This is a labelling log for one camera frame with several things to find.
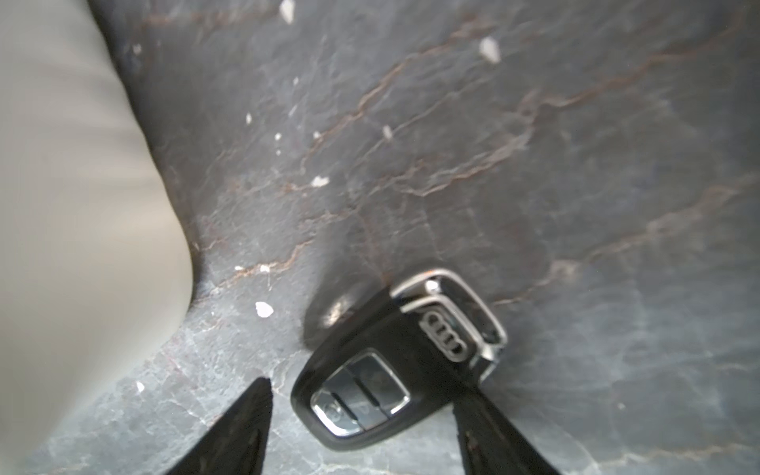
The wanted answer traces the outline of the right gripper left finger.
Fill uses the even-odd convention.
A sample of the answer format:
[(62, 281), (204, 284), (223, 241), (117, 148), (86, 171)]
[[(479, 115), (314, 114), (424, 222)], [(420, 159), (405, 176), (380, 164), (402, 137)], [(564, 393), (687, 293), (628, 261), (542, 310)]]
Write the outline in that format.
[(271, 381), (259, 377), (169, 475), (261, 475), (273, 414)]

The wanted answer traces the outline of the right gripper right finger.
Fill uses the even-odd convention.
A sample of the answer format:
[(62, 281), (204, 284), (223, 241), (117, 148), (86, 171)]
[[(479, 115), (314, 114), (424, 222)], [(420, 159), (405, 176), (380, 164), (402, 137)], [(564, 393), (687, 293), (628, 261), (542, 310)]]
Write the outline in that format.
[(456, 398), (453, 415), (465, 474), (560, 474), (480, 390)]

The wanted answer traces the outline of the black silver car key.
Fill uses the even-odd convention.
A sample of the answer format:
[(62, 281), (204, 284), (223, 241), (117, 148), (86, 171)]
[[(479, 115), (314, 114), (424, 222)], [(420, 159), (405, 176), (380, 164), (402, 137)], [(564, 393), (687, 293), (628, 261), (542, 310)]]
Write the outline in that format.
[(478, 388), (507, 344), (473, 287), (449, 268), (431, 267), (336, 324), (297, 377), (291, 406), (329, 449), (377, 445)]

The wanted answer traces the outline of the white storage box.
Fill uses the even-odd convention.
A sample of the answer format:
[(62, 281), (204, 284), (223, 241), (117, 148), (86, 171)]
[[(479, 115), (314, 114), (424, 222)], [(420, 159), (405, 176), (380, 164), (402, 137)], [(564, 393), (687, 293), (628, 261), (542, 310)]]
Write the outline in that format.
[(188, 242), (89, 5), (1, 5), (1, 470), (155, 352)]

